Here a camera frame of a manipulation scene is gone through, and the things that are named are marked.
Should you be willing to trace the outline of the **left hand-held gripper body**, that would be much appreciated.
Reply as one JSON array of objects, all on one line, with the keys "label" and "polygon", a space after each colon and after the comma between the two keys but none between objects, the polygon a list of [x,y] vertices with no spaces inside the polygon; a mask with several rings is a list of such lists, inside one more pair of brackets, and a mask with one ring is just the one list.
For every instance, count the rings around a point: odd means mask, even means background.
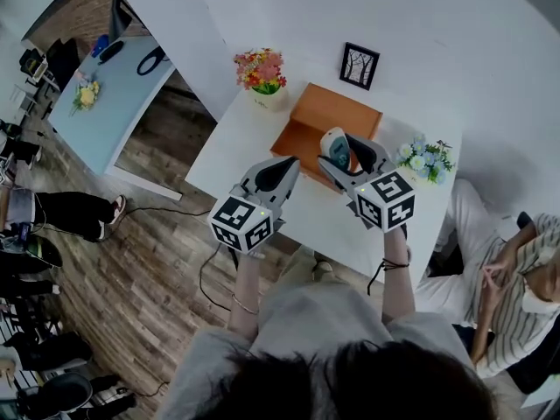
[{"label": "left hand-held gripper body", "polygon": [[260,200],[241,182],[218,199],[208,216],[214,238],[242,254],[253,254],[285,223],[285,200]]}]

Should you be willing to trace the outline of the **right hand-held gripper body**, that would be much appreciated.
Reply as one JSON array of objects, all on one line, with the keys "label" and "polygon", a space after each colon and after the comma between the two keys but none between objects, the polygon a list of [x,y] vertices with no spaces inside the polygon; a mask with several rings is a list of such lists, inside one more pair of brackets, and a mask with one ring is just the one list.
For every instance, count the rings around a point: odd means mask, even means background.
[{"label": "right hand-held gripper body", "polygon": [[396,169],[371,175],[350,191],[346,206],[360,218],[366,229],[387,233],[405,224],[415,213],[416,193]]}]

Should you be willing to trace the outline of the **white handheld device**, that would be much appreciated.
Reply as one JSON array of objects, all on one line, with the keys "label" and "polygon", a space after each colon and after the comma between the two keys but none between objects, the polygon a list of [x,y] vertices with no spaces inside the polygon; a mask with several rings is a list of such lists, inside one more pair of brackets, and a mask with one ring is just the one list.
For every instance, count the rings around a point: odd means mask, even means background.
[{"label": "white handheld device", "polygon": [[344,130],[334,127],[328,130],[320,140],[323,156],[333,160],[338,168],[349,171],[351,167],[351,151]]}]

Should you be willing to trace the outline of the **orange box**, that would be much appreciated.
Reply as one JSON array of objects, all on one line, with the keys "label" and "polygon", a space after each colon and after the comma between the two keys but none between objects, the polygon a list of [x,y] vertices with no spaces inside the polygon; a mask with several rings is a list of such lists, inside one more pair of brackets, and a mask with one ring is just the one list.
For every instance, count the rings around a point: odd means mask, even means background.
[{"label": "orange box", "polygon": [[295,156],[307,178],[339,193],[319,169],[320,140],[333,128],[372,139],[382,112],[313,83],[306,86],[290,112],[289,121],[270,148],[275,157]]}]

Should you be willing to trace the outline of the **person's right forearm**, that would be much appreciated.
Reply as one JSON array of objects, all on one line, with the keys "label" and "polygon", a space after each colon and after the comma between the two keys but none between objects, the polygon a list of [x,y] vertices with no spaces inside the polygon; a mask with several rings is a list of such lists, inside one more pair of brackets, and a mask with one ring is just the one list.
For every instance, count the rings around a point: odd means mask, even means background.
[{"label": "person's right forearm", "polygon": [[[384,258],[395,263],[410,263],[410,249],[404,230],[397,227],[384,235]],[[394,319],[416,311],[410,268],[386,270],[382,296],[381,320],[388,324]]]}]

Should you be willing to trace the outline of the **person's left forearm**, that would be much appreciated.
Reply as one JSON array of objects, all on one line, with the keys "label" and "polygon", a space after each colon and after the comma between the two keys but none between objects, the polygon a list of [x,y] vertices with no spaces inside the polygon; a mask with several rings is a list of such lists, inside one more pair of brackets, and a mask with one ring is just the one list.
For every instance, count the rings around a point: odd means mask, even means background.
[{"label": "person's left forearm", "polygon": [[258,334],[259,279],[262,261],[243,255],[239,261],[227,329],[253,342]]}]

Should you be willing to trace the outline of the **blue white flowers in pot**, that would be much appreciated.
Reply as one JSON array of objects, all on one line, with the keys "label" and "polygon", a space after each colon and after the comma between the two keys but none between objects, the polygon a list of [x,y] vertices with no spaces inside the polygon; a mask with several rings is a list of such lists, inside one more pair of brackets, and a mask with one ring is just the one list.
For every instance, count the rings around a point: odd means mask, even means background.
[{"label": "blue white flowers in pot", "polygon": [[437,140],[429,143],[425,134],[416,134],[409,143],[402,143],[395,153],[396,165],[412,172],[412,176],[440,186],[456,168],[452,146]]}]

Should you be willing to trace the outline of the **red orange flowers in pot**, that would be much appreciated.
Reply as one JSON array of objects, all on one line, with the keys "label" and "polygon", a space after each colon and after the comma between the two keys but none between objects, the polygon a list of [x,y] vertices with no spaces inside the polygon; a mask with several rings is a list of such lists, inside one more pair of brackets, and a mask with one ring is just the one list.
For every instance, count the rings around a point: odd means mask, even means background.
[{"label": "red orange flowers in pot", "polygon": [[237,53],[236,83],[249,99],[270,112],[283,110],[288,101],[287,79],[283,74],[284,57],[271,48]]}]

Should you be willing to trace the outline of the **person's grey shirt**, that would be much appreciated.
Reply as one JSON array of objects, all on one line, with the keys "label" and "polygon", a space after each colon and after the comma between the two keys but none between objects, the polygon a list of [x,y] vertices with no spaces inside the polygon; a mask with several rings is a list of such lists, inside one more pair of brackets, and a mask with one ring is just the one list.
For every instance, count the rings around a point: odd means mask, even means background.
[{"label": "person's grey shirt", "polygon": [[319,357],[362,340],[378,346],[406,340],[473,366],[454,328],[439,314],[413,312],[384,325],[369,298],[347,283],[275,286],[262,300],[254,340],[219,327],[197,331],[156,418],[194,419],[216,383],[234,372],[229,357],[235,354]]}]

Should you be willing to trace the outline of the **light blue table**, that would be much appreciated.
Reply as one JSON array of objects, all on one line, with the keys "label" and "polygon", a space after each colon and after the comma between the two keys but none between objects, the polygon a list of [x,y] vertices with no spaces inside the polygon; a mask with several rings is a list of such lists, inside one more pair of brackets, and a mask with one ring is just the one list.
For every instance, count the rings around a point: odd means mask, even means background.
[{"label": "light blue table", "polygon": [[78,81],[71,79],[54,104],[49,123],[97,175],[108,175],[144,190],[180,200],[182,194],[119,168],[116,161],[146,109],[175,70],[170,60],[139,75],[141,61],[158,42],[150,36],[123,37],[122,50],[101,65],[88,55],[79,70],[100,82],[100,93],[90,110],[74,108]]}]

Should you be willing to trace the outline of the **yellow flower bouquet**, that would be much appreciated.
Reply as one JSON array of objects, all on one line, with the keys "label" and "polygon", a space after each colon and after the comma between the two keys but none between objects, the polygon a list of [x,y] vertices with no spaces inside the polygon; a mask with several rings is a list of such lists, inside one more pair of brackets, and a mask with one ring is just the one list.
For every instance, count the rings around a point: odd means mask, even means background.
[{"label": "yellow flower bouquet", "polygon": [[86,80],[80,82],[76,87],[70,115],[73,116],[78,111],[88,111],[96,103],[101,84],[97,80]]}]

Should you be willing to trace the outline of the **black flat object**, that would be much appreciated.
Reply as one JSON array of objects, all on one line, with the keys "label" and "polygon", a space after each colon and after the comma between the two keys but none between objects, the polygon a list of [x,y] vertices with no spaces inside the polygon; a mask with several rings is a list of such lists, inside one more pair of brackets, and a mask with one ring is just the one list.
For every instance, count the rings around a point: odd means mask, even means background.
[{"label": "black flat object", "polygon": [[113,57],[115,57],[124,47],[124,42],[117,40],[107,48],[105,48],[99,55],[99,65],[107,63]]}]

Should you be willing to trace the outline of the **dark monitor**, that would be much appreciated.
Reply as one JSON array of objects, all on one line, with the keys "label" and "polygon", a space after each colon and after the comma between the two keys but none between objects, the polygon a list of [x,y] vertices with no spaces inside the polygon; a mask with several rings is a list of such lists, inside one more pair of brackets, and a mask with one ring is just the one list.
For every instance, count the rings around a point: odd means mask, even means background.
[{"label": "dark monitor", "polygon": [[108,41],[115,42],[126,31],[132,16],[123,8],[123,0],[112,0],[108,26]]}]

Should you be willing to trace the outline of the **black grey office chair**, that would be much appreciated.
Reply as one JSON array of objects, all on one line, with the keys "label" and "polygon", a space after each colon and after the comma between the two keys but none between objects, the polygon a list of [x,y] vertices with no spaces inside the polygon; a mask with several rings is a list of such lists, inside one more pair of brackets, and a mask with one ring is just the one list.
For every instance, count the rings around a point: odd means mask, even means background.
[{"label": "black grey office chair", "polygon": [[26,420],[51,420],[85,405],[93,395],[90,381],[76,373],[57,375],[42,386],[23,389],[17,395],[18,414]]}]

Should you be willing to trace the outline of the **black picture frame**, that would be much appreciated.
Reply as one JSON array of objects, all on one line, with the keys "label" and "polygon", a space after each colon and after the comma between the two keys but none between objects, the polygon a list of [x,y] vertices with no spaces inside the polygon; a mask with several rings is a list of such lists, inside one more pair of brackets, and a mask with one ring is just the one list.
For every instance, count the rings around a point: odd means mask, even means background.
[{"label": "black picture frame", "polygon": [[380,54],[365,47],[346,42],[339,79],[369,90],[375,76]]}]

